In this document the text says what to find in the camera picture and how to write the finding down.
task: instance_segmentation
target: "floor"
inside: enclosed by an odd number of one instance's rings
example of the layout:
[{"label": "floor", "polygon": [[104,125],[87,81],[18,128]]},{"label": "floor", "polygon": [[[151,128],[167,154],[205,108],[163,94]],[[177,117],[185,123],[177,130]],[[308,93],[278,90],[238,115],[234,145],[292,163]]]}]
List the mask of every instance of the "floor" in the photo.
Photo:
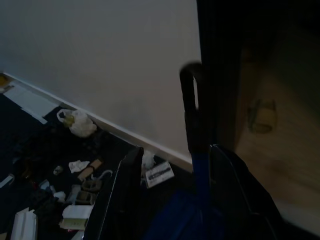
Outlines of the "floor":
[{"label": "floor", "polygon": [[[236,153],[271,194],[282,216],[320,236],[320,40],[292,26],[268,63],[244,64]],[[247,110],[257,99],[274,99],[277,127],[249,131]]]}]

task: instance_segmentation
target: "white baseboard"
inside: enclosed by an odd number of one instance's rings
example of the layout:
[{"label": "white baseboard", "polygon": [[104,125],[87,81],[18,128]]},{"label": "white baseboard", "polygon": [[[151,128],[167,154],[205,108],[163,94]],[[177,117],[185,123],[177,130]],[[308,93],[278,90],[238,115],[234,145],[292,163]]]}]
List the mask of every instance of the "white baseboard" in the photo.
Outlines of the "white baseboard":
[{"label": "white baseboard", "polygon": [[141,146],[145,148],[146,150],[149,150],[156,154],[157,156],[179,166],[182,169],[185,169],[188,172],[192,171],[192,160],[189,156],[185,156],[175,150],[172,150],[168,147],[165,147],[163,145],[160,145],[159,143],[156,143],[146,137],[143,137],[139,134],[136,134],[130,130],[127,130],[113,122],[110,122],[86,109],[83,109],[71,102],[68,102],[50,92],[47,92],[31,83],[28,83],[24,79],[21,79],[20,77],[16,77],[8,72],[4,72],[5,75],[12,78],[13,80],[16,80],[20,83],[22,83],[24,86],[27,86],[28,88],[31,88],[34,93],[38,93],[41,96],[47,96],[48,99],[51,101],[62,103],[64,107],[71,108],[71,109],[78,109],[90,116],[90,118],[102,129],[110,132],[111,134],[132,143],[133,145]]}]

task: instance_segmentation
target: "white plastic bag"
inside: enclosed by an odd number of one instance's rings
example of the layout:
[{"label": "white plastic bag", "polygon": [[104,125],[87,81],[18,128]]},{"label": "white plastic bag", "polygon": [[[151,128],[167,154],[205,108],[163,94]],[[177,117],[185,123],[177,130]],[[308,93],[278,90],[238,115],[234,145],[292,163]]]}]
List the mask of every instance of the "white plastic bag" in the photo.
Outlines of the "white plastic bag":
[{"label": "white plastic bag", "polygon": [[83,111],[80,110],[68,110],[68,109],[61,109],[56,114],[56,117],[60,122],[64,122],[65,118],[61,117],[60,114],[63,113],[64,116],[72,115],[74,118],[74,123],[71,127],[69,127],[70,132],[80,138],[87,138],[92,133],[97,130],[97,126],[92,122],[92,120],[85,114]]}]

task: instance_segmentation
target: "black umbrella handle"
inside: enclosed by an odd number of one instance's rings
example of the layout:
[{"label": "black umbrella handle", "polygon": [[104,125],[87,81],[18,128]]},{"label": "black umbrella handle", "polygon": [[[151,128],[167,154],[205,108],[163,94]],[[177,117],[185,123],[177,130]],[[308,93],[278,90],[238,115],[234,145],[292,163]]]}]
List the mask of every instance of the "black umbrella handle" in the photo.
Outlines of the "black umbrella handle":
[{"label": "black umbrella handle", "polygon": [[[196,107],[194,80],[197,87]],[[185,129],[191,154],[208,153],[211,140],[210,82],[201,63],[189,63],[180,71]]]}]

